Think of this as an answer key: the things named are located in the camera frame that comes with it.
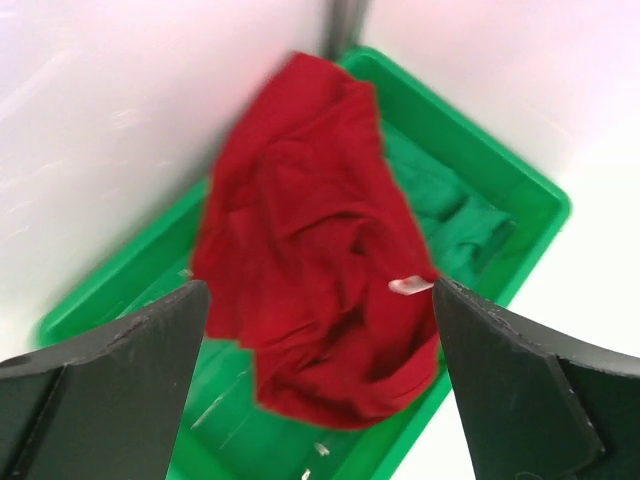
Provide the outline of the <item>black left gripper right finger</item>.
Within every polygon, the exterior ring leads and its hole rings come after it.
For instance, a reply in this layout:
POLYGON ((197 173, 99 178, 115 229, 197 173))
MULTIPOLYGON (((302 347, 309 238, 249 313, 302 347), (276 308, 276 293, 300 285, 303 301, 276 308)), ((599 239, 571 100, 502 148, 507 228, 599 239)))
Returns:
POLYGON ((442 278, 441 345, 478 479, 636 479, 639 360, 442 278))

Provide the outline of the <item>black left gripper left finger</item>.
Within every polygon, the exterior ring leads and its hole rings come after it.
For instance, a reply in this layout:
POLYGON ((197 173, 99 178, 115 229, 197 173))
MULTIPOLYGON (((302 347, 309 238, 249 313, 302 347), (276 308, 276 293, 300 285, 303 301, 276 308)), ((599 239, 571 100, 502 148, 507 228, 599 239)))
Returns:
POLYGON ((1 364, 4 479, 165 478, 210 304, 190 281, 1 364))

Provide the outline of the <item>red t shirt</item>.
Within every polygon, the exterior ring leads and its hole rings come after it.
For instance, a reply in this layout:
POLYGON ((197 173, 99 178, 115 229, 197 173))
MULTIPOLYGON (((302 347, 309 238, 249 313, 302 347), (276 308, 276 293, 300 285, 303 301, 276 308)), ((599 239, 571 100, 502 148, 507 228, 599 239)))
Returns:
POLYGON ((250 351, 257 401, 354 430, 437 373, 439 273, 384 158, 375 91, 295 53, 229 135, 191 266, 206 334, 250 351))

